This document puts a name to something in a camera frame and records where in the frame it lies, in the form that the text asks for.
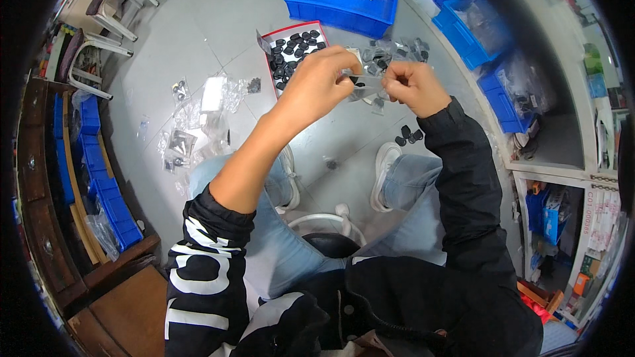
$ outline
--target shoe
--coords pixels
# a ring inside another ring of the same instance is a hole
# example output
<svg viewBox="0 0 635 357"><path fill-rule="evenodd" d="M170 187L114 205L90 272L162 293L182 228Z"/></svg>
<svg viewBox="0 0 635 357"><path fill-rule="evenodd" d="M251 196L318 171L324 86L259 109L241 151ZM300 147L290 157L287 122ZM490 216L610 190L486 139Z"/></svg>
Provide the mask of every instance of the shoe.
<svg viewBox="0 0 635 357"><path fill-rule="evenodd" d="M298 185L295 183L295 172L293 172L293 152L291 152L290 146L282 148L282 169L289 175L289 182L291 183L291 201L287 205L281 205L279 208L284 211L293 210L300 204L300 191Z"/></svg>
<svg viewBox="0 0 635 357"><path fill-rule="evenodd" d="M386 142L377 152L377 157L375 158L375 176L377 178L370 194L370 207L373 207L373 210L377 212L390 212L393 210L381 202L379 194L382 192L382 186L388 171L399 156L401 156L401 148L394 142Z"/></svg>

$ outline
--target gray tile floor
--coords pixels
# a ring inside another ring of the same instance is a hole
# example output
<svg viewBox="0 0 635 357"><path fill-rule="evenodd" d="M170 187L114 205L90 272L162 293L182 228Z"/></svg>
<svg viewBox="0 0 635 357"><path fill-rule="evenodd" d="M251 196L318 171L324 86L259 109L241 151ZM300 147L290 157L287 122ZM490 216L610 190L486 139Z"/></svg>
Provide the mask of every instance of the gray tile floor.
<svg viewBox="0 0 635 357"><path fill-rule="evenodd" d="M169 129L173 122L170 86L186 76L196 98L202 95L205 79L221 68L236 78L261 77L262 92L248 96L229 119L232 145L236 148L259 117L275 104L267 64L255 43L255 30L268 33L298 21L289 19L282 0L159 2L158 8L146 6L139 11L131 25L139 40L125 41L124 45L134 50L134 56L111 56L104 66L107 91L114 99L104 109L102 122L126 201L133 213L161 236L165 261L171 245L182 237L186 201L175 188L179 176L161 169L161 158L155 150L159 131ZM331 44L368 44L364 36L327 26L323 29ZM474 93L456 64L429 27L402 0L388 34L393 38L418 36L428 42L429 63L441 82L459 99L466 113L485 124ZM141 140L137 131L144 116L150 118L150 123L146 139ZM301 190L298 212L334 212L336 204L345 202L351 209L351 220L369 241L398 223L403 213L379 214L371 209L368 200L375 182L375 154L382 144L400 133L404 124L413 131L417 129L415 116L403 105L387 103L385 116L377 116L362 101L343 102L293 139L291 148ZM422 141L405 146L403 151L432 155ZM329 171L325 157L337 160L339 168ZM520 228L511 218L511 183L496 154L495 160L505 191L502 225L508 230L507 244L520 270Z"/></svg>

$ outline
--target person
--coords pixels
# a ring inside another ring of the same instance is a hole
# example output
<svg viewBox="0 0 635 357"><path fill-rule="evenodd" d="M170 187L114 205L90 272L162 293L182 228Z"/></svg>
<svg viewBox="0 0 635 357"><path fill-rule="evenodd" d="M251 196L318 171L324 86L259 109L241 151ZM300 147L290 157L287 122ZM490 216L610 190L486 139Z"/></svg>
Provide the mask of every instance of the person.
<svg viewBox="0 0 635 357"><path fill-rule="evenodd" d="M427 64L392 62L382 79L438 156L380 149L371 205L403 222L346 259L282 222L275 207L299 202L288 143L353 92L342 69L361 73L342 47L307 56L244 144L193 171L168 254L166 355L536 356L542 324L516 288L491 147ZM429 262L439 220L444 254ZM245 282L262 302L251 319Z"/></svg>

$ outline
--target jeans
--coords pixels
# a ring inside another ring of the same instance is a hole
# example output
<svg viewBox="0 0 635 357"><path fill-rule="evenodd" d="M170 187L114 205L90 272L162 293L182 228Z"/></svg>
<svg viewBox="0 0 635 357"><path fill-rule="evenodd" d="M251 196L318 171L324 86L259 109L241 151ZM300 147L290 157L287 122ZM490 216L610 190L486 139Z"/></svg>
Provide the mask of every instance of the jeans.
<svg viewBox="0 0 635 357"><path fill-rule="evenodd" d="M218 174L229 156L200 163L190 175L190 198L200 194ZM246 246L247 280L264 299L277 298L311 276L343 269L345 259L328 258L287 226L275 210L291 200L290 179L280 156L265 181L253 219L255 228ZM411 256L443 265L441 251L445 231L439 219L439 194L434 186L441 159L402 155L388 171L381 201L406 217L391 230L358 250L354 256Z"/></svg>

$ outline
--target stool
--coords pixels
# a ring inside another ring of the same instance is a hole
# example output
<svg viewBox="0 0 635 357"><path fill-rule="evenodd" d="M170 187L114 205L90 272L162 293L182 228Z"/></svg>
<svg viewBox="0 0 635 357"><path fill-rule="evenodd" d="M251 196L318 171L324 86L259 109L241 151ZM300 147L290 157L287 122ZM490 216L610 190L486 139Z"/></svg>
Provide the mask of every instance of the stool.
<svg viewBox="0 0 635 357"><path fill-rule="evenodd" d="M122 37L125 36L128 39L136 42L139 38L134 33L128 30L125 26L123 26L118 20L106 14L104 11L105 3L107 0L93 0L88 5L88 9L86 10L86 15L91 16L95 22L97 22L103 28L106 28L110 32L115 35ZM139 0L128 0L131 4L137 6L139 9L144 6L143 0L141 2ZM155 7L159 5L157 0L149 0Z"/></svg>
<svg viewBox="0 0 635 357"><path fill-rule="evenodd" d="M70 39L70 43L68 43L68 48L66 49L64 57L62 58L62 63L60 64L60 69L57 73L56 79L60 82L67 82L68 84L73 85L80 90L90 92L91 94L95 94L98 97L108 100L112 99L112 95L108 94L107 92L103 92L76 80L73 75L89 79L95 83L102 83L102 78L100 78L99 76L78 69L74 67L74 65L79 53L82 51L82 49L84 49L84 47L88 46L94 46L98 49L109 50L118 54L123 54L124 56L132 57L132 54L134 53L131 50L120 47L120 44L121 43L116 42L113 39L95 35L94 33L89 32L84 34L84 31L79 28L75 32L73 38Z"/></svg>

